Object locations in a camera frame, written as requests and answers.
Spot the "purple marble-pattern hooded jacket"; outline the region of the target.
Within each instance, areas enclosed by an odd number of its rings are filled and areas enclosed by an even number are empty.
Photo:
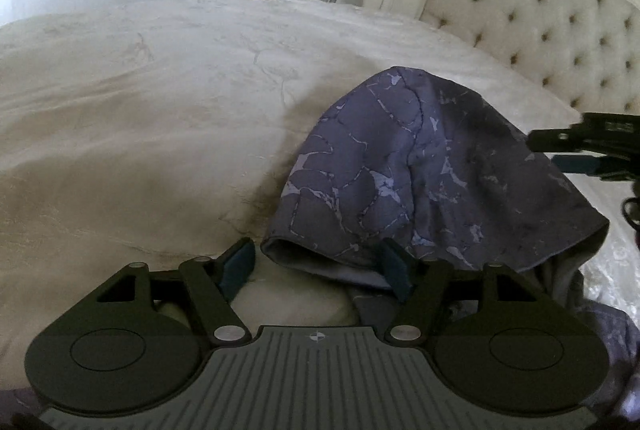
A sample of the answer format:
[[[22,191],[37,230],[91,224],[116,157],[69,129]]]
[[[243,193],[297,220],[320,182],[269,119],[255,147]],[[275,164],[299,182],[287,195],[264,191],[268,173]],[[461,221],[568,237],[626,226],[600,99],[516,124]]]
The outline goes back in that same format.
[[[358,291],[386,285],[374,267],[383,239],[459,270],[509,265],[603,340],[610,370],[589,405],[617,427],[639,418],[639,332],[626,313],[588,300],[580,274],[609,228],[477,92],[417,68],[389,68],[312,128],[262,252]]]

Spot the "cream embroidered bedspread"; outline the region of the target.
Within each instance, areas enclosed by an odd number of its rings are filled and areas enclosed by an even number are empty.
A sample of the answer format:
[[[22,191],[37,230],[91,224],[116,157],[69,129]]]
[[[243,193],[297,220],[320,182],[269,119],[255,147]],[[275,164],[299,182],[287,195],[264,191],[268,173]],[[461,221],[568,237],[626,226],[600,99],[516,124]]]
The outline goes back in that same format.
[[[425,23],[316,0],[160,0],[1,31],[1,386],[40,330],[131,261],[261,239],[322,113],[392,66],[523,131],[578,113]]]

